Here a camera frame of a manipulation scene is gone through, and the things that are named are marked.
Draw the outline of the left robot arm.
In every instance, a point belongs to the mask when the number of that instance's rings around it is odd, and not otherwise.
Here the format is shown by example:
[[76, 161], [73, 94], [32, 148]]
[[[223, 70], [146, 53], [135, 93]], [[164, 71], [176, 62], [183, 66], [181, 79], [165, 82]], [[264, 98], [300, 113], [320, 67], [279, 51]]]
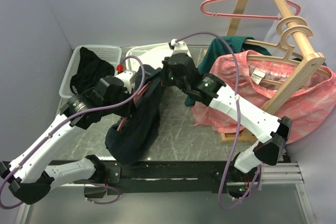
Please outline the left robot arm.
[[63, 165], [53, 158], [73, 138], [109, 114], [129, 115], [134, 108], [132, 90], [136, 73], [126, 70], [101, 78], [95, 87], [70, 97], [50, 127], [19, 157], [1, 162], [1, 177], [13, 196], [32, 205], [51, 190], [79, 180], [103, 182], [104, 163], [95, 155]]

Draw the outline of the dark navy shorts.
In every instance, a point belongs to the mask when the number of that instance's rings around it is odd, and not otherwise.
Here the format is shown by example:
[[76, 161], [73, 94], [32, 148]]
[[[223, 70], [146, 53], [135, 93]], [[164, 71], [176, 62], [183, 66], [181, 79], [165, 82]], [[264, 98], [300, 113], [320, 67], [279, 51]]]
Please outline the dark navy shorts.
[[136, 103], [136, 111], [126, 119], [121, 130], [119, 120], [106, 134], [105, 145], [110, 154], [123, 165], [138, 162], [159, 135], [160, 103], [164, 93], [161, 70], [144, 65], [144, 84], [148, 88]]

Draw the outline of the pink hanger front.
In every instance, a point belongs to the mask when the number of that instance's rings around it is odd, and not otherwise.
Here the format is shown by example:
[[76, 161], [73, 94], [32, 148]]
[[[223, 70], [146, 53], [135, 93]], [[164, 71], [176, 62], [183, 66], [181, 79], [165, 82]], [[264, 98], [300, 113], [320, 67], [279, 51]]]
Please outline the pink hanger front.
[[[147, 91], [147, 89], [149, 88], [149, 85], [150, 85], [151, 82], [148, 82], [147, 84], [145, 84], [141, 90], [139, 91], [139, 93], [134, 97], [133, 99], [133, 102], [135, 105], [138, 105], [139, 103], [139, 100], [141, 99], [141, 97], [144, 95], [144, 93]], [[118, 128], [117, 128], [117, 131], [121, 131], [122, 128], [124, 127], [126, 121], [127, 121], [128, 118], [122, 118], [119, 125], [118, 125]]]

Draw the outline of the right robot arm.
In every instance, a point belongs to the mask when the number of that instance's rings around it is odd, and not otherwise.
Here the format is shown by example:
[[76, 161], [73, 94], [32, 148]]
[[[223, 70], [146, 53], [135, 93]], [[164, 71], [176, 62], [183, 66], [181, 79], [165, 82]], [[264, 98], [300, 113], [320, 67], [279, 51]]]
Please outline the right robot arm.
[[288, 141], [292, 120], [278, 118], [235, 94], [223, 80], [201, 74], [185, 53], [164, 58], [163, 85], [176, 86], [193, 100], [228, 115], [253, 133], [256, 143], [238, 154], [230, 168], [233, 180], [242, 181], [260, 164], [276, 165]]

